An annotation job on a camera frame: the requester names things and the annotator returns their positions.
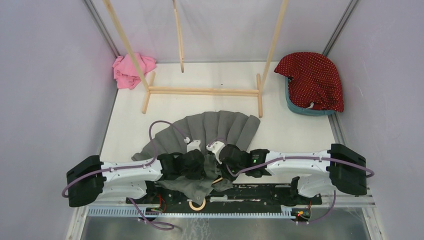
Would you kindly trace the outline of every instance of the blue basket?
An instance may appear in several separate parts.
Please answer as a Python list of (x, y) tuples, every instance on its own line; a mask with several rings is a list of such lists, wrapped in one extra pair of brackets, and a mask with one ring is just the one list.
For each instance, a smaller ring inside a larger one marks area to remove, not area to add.
[(300, 106), (296, 106), (291, 100), (289, 95), (289, 79), (285, 78), (285, 100), (287, 101), (287, 107), (296, 114), (308, 115), (308, 116), (323, 116), (323, 115), (331, 115), (335, 113), (334, 110), (314, 110), (307, 109)]

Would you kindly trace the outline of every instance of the dark gray cloth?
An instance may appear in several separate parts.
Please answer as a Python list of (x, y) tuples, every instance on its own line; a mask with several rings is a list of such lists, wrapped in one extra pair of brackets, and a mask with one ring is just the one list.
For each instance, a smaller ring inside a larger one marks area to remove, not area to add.
[[(255, 116), (246, 116), (240, 112), (218, 111), (204, 112), (178, 120), (174, 123), (191, 140), (200, 140), (200, 151), (205, 155), (204, 170), (206, 178), (202, 180), (190, 180), (181, 176), (176, 180), (163, 180), (157, 183), (164, 188), (184, 193), (197, 204), (202, 204), (203, 199), (213, 190), (224, 191), (232, 187), (232, 183), (224, 179), (212, 185), (219, 176), (216, 171), (217, 161), (215, 157), (207, 154), (206, 145), (214, 138), (221, 137), (228, 144), (234, 144), (239, 149), (246, 151), (258, 130), (260, 120)], [(157, 154), (187, 152), (187, 144), (183, 136), (173, 127), (168, 127), (156, 134), (153, 142)], [(151, 159), (154, 156), (152, 143), (149, 142), (140, 153), (134, 154), (133, 161)]]

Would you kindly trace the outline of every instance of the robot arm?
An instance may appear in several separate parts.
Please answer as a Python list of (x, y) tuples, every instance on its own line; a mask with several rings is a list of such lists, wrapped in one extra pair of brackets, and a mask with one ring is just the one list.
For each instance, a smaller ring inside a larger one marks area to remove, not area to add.
[[(180, 176), (201, 179), (206, 174), (201, 167), (205, 159), (199, 145), (200, 141), (195, 140), (187, 145), (187, 153), (161, 154), (155, 161), (151, 158), (113, 163), (100, 161), (98, 155), (90, 156), (68, 171), (68, 187), (63, 193), (68, 190), (70, 207), (80, 207), (95, 200), (140, 199), (147, 194), (146, 181), (175, 180)], [(267, 149), (248, 153), (222, 142), (214, 142), (207, 149), (220, 163), (222, 177), (232, 181), (241, 172), (255, 178), (294, 173), (301, 175), (292, 179), (294, 194), (307, 198), (336, 189), (356, 196), (367, 194), (367, 176), (363, 170), (365, 158), (341, 144), (311, 153), (282, 153)]]
[(255, 178), (294, 173), (302, 176), (293, 178), (291, 187), (307, 198), (336, 189), (356, 196), (367, 194), (366, 160), (342, 144), (332, 144), (329, 150), (311, 153), (282, 153), (267, 149), (247, 153), (235, 145), (214, 142), (208, 150), (215, 154), (220, 164), (226, 165), (221, 171), (231, 171), (230, 177), (236, 177), (238, 174), (234, 173), (237, 172)]

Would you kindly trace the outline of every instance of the pink towel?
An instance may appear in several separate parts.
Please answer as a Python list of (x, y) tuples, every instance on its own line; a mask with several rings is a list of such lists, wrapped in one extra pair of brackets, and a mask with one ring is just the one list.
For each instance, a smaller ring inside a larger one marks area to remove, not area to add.
[[(152, 57), (135, 53), (135, 58), (144, 75), (156, 68), (156, 60)], [(116, 79), (119, 89), (134, 89), (141, 82), (133, 61), (131, 61), (131, 57), (128, 54), (125, 57), (117, 57), (112, 67), (113, 78)]]

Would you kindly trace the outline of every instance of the wooden frame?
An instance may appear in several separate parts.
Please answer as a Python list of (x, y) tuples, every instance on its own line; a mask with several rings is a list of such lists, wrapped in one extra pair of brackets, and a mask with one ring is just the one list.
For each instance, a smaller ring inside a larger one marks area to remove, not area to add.
[[(144, 98), (144, 104), (141, 109), (141, 112), (145, 114), (147, 112), (147, 107), (149, 105), (150, 96), (152, 94), (177, 94), (177, 95), (212, 95), (212, 96), (240, 96), (240, 97), (256, 97), (257, 106), (258, 106), (258, 116), (262, 118), (263, 113), (263, 104), (262, 104), (262, 93), (264, 90), (265, 80), (267, 79), (268, 71), (270, 69), (271, 60), (274, 55), (274, 51), (277, 45), (277, 40), (280, 35), (280, 29), (283, 24), (284, 15), (286, 13), (287, 5), (289, 0), (282, 0), (281, 7), (278, 14), (277, 23), (275, 25), (274, 35), (272, 37), (271, 47), (269, 48), (268, 57), (266, 58), (265, 68), (263, 70), (262, 77), (258, 73), (256, 74), (256, 87), (257, 89), (234, 89), (234, 88), (205, 88), (205, 87), (171, 87), (171, 86), (153, 86), (155, 80), (155, 72), (152, 73), (149, 84), (144, 77), (144, 73), (141, 70), (137, 59), (135, 57), (134, 51), (131, 48), (130, 42), (128, 41), (127, 36), (121, 26), (120, 21), (118, 20), (117, 14), (111, 4), (110, 0), (103, 0), (103, 3), (109, 12), (110, 18), (116, 28), (116, 31), (121, 38), (125, 49), (131, 57), (131, 61), (137, 70), (138, 76), (141, 79), (142, 84), (146, 90), (146, 95)], [(181, 72), (184, 72), (184, 47), (183, 47), (183, 37), (181, 31), (180, 16), (177, 11), (176, 0), (172, 0), (175, 22), (177, 28), (178, 36), (178, 49), (179, 49), (179, 61), (181, 65)]]

